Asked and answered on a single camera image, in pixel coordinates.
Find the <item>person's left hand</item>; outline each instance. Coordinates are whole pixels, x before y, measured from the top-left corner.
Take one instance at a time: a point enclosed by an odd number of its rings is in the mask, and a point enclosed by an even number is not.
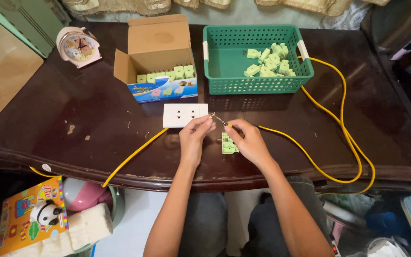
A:
[[[201,163],[202,141],[204,137],[216,129],[216,123],[209,119],[209,114],[192,119],[179,133],[182,155],[180,165],[190,166],[195,171]]]

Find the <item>power strip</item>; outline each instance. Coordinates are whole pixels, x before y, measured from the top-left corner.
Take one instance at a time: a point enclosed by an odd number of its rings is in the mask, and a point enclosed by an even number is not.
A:
[[[183,128],[192,119],[209,114],[206,103],[165,103],[163,128]]]

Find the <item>children's book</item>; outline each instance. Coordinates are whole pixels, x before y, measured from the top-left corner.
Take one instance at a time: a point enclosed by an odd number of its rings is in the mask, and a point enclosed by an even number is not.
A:
[[[58,215],[58,224],[40,225],[30,222],[30,213],[36,204],[53,200],[63,211]],[[24,190],[3,201],[0,222],[0,256],[55,237],[69,229],[63,199],[63,177],[51,178]]]

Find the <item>person's right hand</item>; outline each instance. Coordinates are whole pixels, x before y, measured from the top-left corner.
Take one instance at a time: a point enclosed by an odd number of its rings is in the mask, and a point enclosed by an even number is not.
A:
[[[274,161],[257,127],[243,119],[231,120],[228,123],[232,124],[232,127],[225,126],[225,131],[245,158],[253,162],[260,170],[263,170],[265,164],[270,164]],[[245,138],[242,138],[233,129],[234,127],[241,129]]]

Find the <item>clock face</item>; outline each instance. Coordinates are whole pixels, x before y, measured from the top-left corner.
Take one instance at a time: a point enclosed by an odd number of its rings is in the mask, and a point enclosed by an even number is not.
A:
[[[72,35],[64,40],[62,50],[71,60],[88,61],[96,52],[96,47],[90,38],[82,35]]]

